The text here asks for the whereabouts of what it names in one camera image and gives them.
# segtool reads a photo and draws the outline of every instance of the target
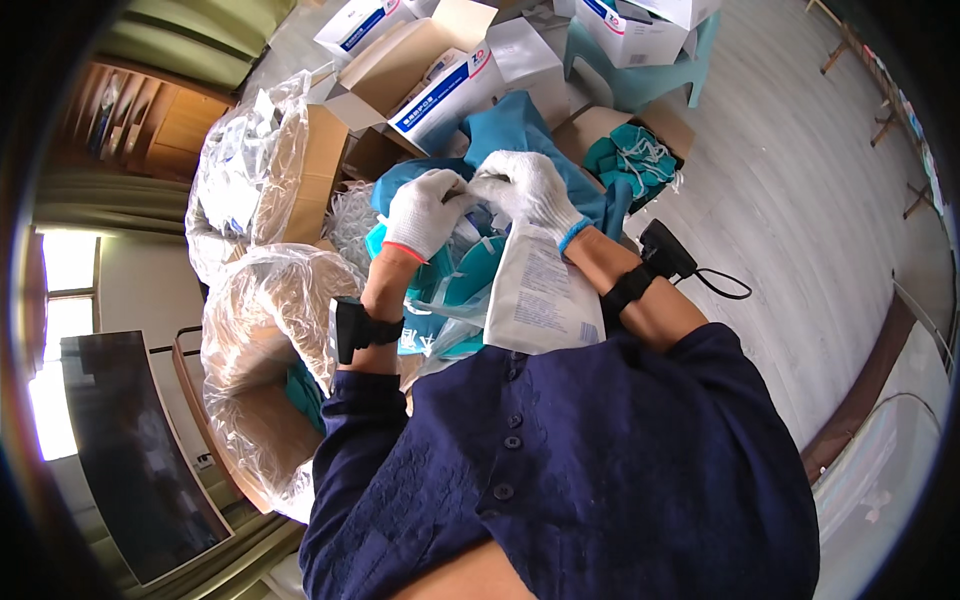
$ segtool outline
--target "person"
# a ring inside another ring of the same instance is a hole
[[[429,171],[398,190],[361,296],[373,319],[402,318],[465,184]],[[545,156],[493,153],[470,189],[549,231],[600,295],[640,262]],[[619,321],[585,348],[485,347],[418,380],[410,419],[396,343],[358,350],[323,407],[307,596],[809,598],[812,494],[737,336],[662,277]]]

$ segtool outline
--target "window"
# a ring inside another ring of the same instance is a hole
[[[88,335],[99,329],[97,271],[100,238],[82,231],[51,231],[43,235],[47,270],[47,339],[43,369],[30,382],[36,433],[43,459],[77,453],[70,413],[63,390],[60,339]]]

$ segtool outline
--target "blue glove cuff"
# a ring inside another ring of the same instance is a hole
[[[560,248],[561,255],[566,252],[566,247],[570,245],[570,242],[573,241],[573,238],[576,237],[577,233],[583,231],[588,225],[593,225],[593,221],[591,221],[588,217],[584,217],[579,223],[577,223],[577,225],[570,228],[570,231],[564,235],[564,239],[560,240],[560,244],[557,245]]]

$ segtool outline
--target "hand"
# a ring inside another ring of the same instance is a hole
[[[468,190],[472,196],[497,204],[514,220],[526,219],[548,230],[561,253],[573,236],[590,225],[590,219],[580,214],[566,196],[557,167],[535,152],[498,150],[490,154],[470,180]]]
[[[384,244],[400,246],[425,263],[444,246],[457,219],[476,204],[467,182],[449,169],[431,169],[396,191]],[[448,194],[457,194],[446,202]]]

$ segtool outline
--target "navy blue shirt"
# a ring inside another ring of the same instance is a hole
[[[307,595],[384,598],[493,538],[540,600],[809,598],[796,446],[725,325],[665,354],[625,331],[484,348],[414,386],[338,372],[314,458]]]

